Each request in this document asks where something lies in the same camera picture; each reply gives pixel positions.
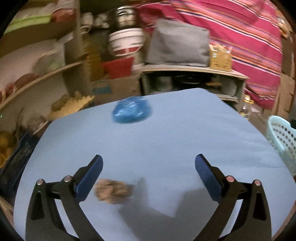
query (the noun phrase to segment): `green tray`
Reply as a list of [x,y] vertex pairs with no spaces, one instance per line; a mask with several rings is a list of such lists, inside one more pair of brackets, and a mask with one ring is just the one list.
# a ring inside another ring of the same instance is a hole
[[51,15],[38,15],[38,16],[31,16],[28,18],[17,18],[11,21],[6,31],[4,32],[4,34],[7,34],[19,28],[28,27],[31,25],[49,23],[50,20],[51,20]]

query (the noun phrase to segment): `screw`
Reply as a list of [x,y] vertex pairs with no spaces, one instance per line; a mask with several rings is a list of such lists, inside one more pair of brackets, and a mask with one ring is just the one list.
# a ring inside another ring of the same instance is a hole
[[39,179],[36,183],[37,183],[37,185],[41,185],[41,184],[44,183],[44,180],[43,179]]
[[229,181],[230,183],[234,182],[234,177],[233,176],[227,176],[226,180]]
[[70,175],[64,177],[64,181],[67,183],[71,180],[72,180],[72,177]]
[[259,180],[257,180],[257,179],[254,181],[254,183],[255,183],[256,186],[260,186],[261,185],[261,182]]

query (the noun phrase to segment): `laundry basket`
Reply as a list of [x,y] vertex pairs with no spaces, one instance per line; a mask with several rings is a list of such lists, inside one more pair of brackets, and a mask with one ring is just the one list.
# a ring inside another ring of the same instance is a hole
[[296,176],[296,130],[285,119],[272,115],[268,119],[266,138],[279,153],[292,176]]

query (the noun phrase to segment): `light blue tabletop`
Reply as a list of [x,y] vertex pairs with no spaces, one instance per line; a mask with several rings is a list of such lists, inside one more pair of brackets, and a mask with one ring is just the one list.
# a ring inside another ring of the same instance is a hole
[[[116,102],[54,121],[32,154],[17,191],[14,222],[25,238],[30,197],[39,178],[60,181],[103,157],[99,178],[135,185],[131,201],[99,202],[91,191],[80,206],[105,241],[192,241],[214,213],[194,167],[202,153],[212,166],[238,181],[261,180],[272,233],[296,200],[296,185],[264,136],[237,112],[203,89],[148,96],[153,114],[133,124],[112,120]],[[240,202],[224,230],[234,223]],[[75,235],[57,200],[68,232]]]

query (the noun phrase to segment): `striped fabric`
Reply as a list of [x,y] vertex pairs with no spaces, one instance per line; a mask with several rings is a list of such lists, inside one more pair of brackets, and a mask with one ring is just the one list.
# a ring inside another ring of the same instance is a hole
[[247,75],[246,92],[272,109],[281,75],[282,46],[275,8],[268,0],[167,0],[143,4],[148,33],[157,19],[179,20],[210,31],[211,43],[232,46],[233,69]]

